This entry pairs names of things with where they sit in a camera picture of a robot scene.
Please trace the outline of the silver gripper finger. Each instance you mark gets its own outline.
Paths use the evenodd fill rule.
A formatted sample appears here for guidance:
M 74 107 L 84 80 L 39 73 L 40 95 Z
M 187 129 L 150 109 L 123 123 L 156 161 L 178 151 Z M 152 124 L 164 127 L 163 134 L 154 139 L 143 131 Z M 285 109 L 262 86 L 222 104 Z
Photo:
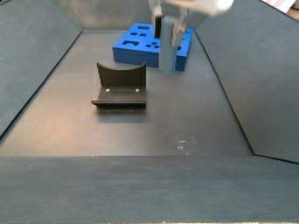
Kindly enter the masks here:
M 191 11 L 186 8 L 180 8 L 180 16 L 172 26 L 172 47 L 178 47 L 182 43 L 183 34 L 187 31 L 190 15 Z
M 148 0 L 148 5 L 152 15 L 154 37 L 159 39 L 162 33 L 162 20 L 163 20 L 162 0 Z

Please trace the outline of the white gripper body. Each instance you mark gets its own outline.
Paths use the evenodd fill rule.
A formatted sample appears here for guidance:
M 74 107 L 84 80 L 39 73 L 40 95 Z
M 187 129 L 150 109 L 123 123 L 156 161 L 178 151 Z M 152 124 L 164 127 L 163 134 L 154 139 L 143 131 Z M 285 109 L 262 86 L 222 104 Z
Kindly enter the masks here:
M 164 0 L 168 4 L 202 14 L 217 16 L 230 10 L 234 0 Z

